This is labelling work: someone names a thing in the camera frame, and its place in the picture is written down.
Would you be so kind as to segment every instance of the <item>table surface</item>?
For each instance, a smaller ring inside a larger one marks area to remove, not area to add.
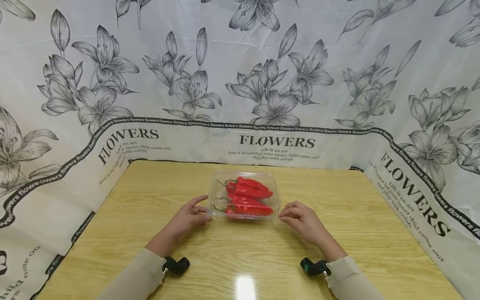
[[[180,206],[208,193],[221,169],[272,173],[281,205],[312,207],[387,299],[461,299],[361,172],[154,161],[129,166],[39,299],[94,299]],[[172,256],[186,256],[190,268],[167,275],[149,299],[335,298],[323,276],[299,265],[321,254],[281,222],[216,219]]]

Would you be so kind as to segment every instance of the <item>person's right hand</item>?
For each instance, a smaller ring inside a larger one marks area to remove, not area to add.
[[[295,228],[305,241],[317,246],[327,262],[348,256],[313,209],[294,201],[287,204],[278,217],[282,222]]]
[[[298,201],[287,204],[278,215],[280,221],[292,226],[308,243],[318,246],[322,237],[328,234],[313,209]]]

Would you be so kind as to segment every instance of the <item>wrist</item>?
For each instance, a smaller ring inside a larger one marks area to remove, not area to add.
[[[175,236],[166,230],[161,230],[145,245],[145,248],[161,258],[165,258],[170,255],[175,244]]]
[[[318,250],[323,254],[325,260],[330,263],[336,260],[347,257],[348,254],[342,248],[342,246],[336,241],[336,239],[328,234],[320,242],[315,245]]]

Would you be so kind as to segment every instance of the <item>pepper stem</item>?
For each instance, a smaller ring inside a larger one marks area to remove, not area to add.
[[[213,208],[214,208],[215,210],[219,211],[219,212],[222,212],[222,213],[226,212],[227,209],[229,209],[229,208],[230,208],[230,209],[234,209],[234,207],[229,207],[229,206],[227,206],[225,209],[218,209],[218,208],[215,206],[215,204],[213,205]]]
[[[218,199],[218,200],[227,200],[228,202],[232,201],[230,198],[228,197],[220,197],[220,198],[215,198],[215,199]]]
[[[227,186],[227,182],[229,182],[230,180],[227,180],[225,183],[222,183],[222,182],[221,182],[220,180],[218,180],[218,179],[217,179],[217,181],[218,181],[218,183],[220,183],[221,185]]]

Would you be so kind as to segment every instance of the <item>red chili pepper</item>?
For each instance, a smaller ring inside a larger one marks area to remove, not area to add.
[[[233,193],[239,196],[253,199],[268,199],[273,195],[271,191],[256,190],[252,187],[240,184],[235,185]]]
[[[227,215],[234,215],[235,214],[235,210],[232,208],[232,207],[229,207],[225,210],[225,213]]]
[[[229,194],[230,206],[234,208],[235,213],[241,215],[269,216],[273,209],[255,199]]]
[[[249,178],[243,178],[241,176],[238,176],[237,180],[232,180],[232,181],[229,181],[229,182],[234,182],[236,184],[245,185],[245,186],[254,188],[256,190],[260,190],[260,191],[269,191],[269,189],[266,186],[259,183],[258,181],[253,180],[253,179],[249,179]]]
[[[225,185],[225,190],[227,190],[227,192],[233,192],[235,190],[235,182],[227,182],[227,184]]]

